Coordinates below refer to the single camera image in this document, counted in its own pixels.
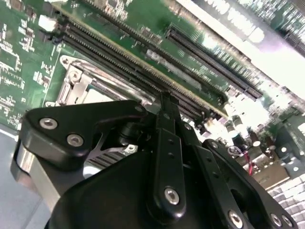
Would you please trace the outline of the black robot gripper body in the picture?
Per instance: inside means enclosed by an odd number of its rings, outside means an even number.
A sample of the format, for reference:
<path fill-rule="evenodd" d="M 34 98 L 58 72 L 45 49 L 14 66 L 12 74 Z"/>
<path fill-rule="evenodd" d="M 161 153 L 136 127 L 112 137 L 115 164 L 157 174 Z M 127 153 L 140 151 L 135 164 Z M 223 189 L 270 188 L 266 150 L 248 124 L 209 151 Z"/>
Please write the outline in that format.
<path fill-rule="evenodd" d="M 181 155 L 140 152 L 71 187 L 50 229 L 222 229 L 202 176 Z"/>

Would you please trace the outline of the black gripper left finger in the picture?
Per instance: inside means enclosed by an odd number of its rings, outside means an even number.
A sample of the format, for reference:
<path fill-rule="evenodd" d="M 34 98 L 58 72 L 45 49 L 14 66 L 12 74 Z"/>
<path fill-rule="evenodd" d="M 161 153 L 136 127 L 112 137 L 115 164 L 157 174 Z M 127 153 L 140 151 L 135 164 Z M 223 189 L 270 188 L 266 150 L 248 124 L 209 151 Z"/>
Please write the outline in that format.
<path fill-rule="evenodd" d="M 45 199 L 55 197 L 52 212 L 71 187 L 135 153 L 182 157 L 171 97 L 160 95 L 160 109 L 155 114 L 133 100 L 27 112 L 20 148 L 33 155 L 29 175 L 40 194 Z"/>

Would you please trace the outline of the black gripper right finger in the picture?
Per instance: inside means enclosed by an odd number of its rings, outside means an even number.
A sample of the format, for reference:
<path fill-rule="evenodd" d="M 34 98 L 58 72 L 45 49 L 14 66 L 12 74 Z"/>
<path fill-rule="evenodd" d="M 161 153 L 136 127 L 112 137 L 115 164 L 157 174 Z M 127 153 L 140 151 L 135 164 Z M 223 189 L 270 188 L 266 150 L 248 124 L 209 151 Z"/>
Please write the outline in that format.
<path fill-rule="evenodd" d="M 182 135 L 191 165 L 203 177 L 212 199 L 216 228 L 296 229 L 295 220 L 250 176 L 225 147 L 214 140 L 200 143 L 194 129 L 182 121 L 179 102 L 171 97 L 171 114 Z"/>

